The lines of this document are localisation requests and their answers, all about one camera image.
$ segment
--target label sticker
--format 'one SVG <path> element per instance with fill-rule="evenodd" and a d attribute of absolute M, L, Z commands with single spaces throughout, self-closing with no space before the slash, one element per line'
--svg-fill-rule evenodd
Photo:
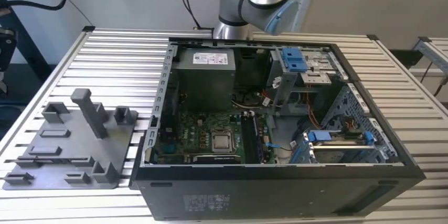
<path fill-rule="evenodd" d="M 228 211 L 231 195 L 224 194 L 191 194 L 184 195 L 187 212 Z"/>
<path fill-rule="evenodd" d="M 194 54 L 194 64 L 227 65 L 227 54 L 210 54 L 198 52 Z"/>
<path fill-rule="evenodd" d="M 271 99 L 270 98 L 266 98 L 264 101 L 263 101 L 263 106 L 268 106 L 270 105 L 270 102 L 271 102 Z"/>

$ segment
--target white wall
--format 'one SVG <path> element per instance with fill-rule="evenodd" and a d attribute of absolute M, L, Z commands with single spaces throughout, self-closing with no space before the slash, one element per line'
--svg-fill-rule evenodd
<path fill-rule="evenodd" d="M 31 0 L 55 5 L 60 0 Z M 72 0 L 98 27 L 135 29 L 192 29 L 195 23 L 182 0 Z M 218 22 L 219 0 L 191 0 L 195 16 L 204 27 Z M 58 63 L 82 28 L 88 25 L 79 10 L 67 2 L 58 12 L 15 7 L 18 15 L 47 61 Z M 23 61 L 15 55 L 15 62 Z"/>
<path fill-rule="evenodd" d="M 447 0 L 312 0 L 302 31 L 376 34 L 391 49 L 418 36 L 448 37 Z"/>

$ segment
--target aluminum extrusion table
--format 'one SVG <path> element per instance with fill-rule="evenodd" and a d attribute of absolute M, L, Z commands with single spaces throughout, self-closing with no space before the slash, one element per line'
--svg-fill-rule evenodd
<path fill-rule="evenodd" d="M 0 190 L 0 220 L 32 224 L 155 223 L 140 192 L 128 189 L 128 182 L 139 138 L 148 126 L 168 37 L 210 36 L 210 31 L 116 29 L 95 29 L 80 34 L 0 141 L 0 187 L 3 176 L 15 167 L 12 161 L 23 154 L 43 124 L 43 106 L 59 101 L 74 109 L 71 93 L 75 88 L 90 88 L 92 101 L 103 102 L 106 109 L 127 105 L 139 112 L 120 186 L 112 190 Z M 428 179 L 362 219 L 211 222 L 448 223 L 448 111 L 382 42 L 367 36 L 324 34 L 272 37 L 258 33 L 255 39 L 338 44 Z"/>
<path fill-rule="evenodd" d="M 419 50 L 440 70 L 448 74 L 448 38 L 419 37 L 415 50 Z"/>

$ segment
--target power supply label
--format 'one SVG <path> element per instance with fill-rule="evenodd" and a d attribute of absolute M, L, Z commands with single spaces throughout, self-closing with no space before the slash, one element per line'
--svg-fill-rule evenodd
<path fill-rule="evenodd" d="M 227 65 L 227 54 L 211 54 L 208 52 L 196 52 L 194 54 L 194 64 Z"/>

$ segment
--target green circuit board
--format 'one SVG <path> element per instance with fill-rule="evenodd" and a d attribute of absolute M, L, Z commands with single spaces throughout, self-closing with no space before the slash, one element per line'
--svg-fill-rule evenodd
<path fill-rule="evenodd" d="M 256 117 L 260 136 L 270 136 L 264 115 Z M 183 112 L 179 115 L 178 141 L 170 146 L 158 141 L 156 147 L 162 151 L 160 164 L 191 163 L 195 155 L 236 155 L 246 164 L 246 152 L 242 134 L 242 116 L 234 114 L 203 114 Z M 214 132 L 227 132 L 232 139 L 232 148 L 228 152 L 216 153 L 212 148 Z M 274 162 L 274 155 L 266 163 Z"/>

